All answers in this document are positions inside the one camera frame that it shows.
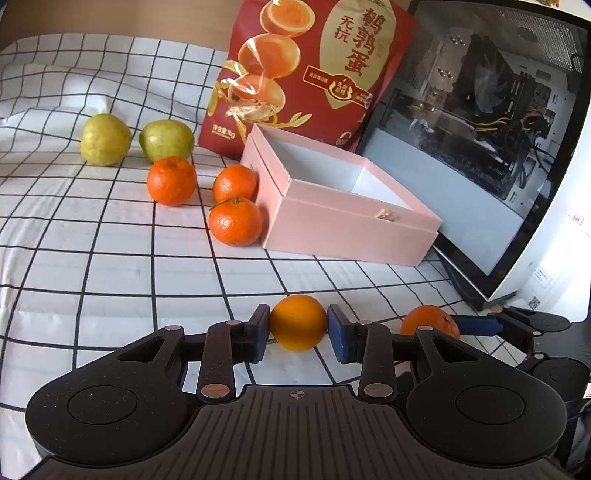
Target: grid tablecloth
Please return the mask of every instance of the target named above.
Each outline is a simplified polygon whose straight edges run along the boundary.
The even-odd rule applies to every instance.
[[[175,118],[199,134],[226,54],[148,38],[95,34],[19,40],[0,54],[0,468],[19,478],[39,460],[24,423],[45,383],[165,325],[186,333],[248,320],[289,293],[337,303],[352,320],[384,322],[421,304],[473,313],[430,254],[417,268],[231,248],[206,227],[213,179],[233,163],[201,148],[199,188],[177,208],[153,203],[147,123]],[[85,164],[88,117],[111,112],[132,129],[125,159]],[[510,364],[522,354],[498,338],[464,338]],[[290,353],[269,341],[264,361],[235,367],[245,384],[347,384],[361,366],[339,364],[328,338]],[[195,391],[198,364],[184,386]]]

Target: printed egg image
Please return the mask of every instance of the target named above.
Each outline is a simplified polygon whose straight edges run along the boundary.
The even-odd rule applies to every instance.
[[[263,33],[244,42],[238,51],[238,62],[249,73],[280,79],[299,65],[300,48],[289,37]]]
[[[298,37],[314,25],[314,11],[301,0],[271,0],[260,14],[266,32]]]
[[[275,80],[247,73],[231,81],[228,103],[245,120],[265,120],[285,106],[285,93]]]

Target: orange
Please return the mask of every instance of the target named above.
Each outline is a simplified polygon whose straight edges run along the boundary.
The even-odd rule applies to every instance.
[[[230,197],[251,200],[256,190],[256,174],[244,165],[224,168],[213,182],[213,198],[221,202]]]
[[[238,51],[238,63],[249,73],[280,79],[300,64],[300,48],[289,37],[263,33],[244,42]]]
[[[261,10],[259,19],[269,33],[298,37],[314,25],[314,11],[300,0],[271,0]]]
[[[421,305],[412,309],[402,321],[400,333],[414,335],[414,331],[421,325],[428,325],[454,338],[460,338],[460,330],[453,318],[435,305]]]
[[[285,106],[285,93],[275,80],[247,73],[232,80],[228,100],[246,120],[256,121],[279,112]]]
[[[271,312],[269,330],[286,350],[302,352],[322,340],[327,329],[326,312],[308,295],[291,295]]]
[[[247,247],[261,236],[262,215],[250,200],[231,197],[211,208],[209,229],[223,244]]]
[[[155,202],[176,207],[189,201],[197,186],[193,166],[182,157],[166,157],[154,162],[146,179]]]

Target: open box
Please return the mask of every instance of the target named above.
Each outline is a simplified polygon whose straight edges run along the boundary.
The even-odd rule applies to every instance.
[[[441,225],[366,158],[278,128],[255,125],[241,163],[258,174],[271,250],[418,265]]]

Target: tempered glass side panel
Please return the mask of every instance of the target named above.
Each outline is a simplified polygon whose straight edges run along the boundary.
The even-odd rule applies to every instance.
[[[414,15],[420,27],[362,154],[438,214],[441,233],[489,275],[558,188],[551,171],[587,31],[475,2],[421,1]]]

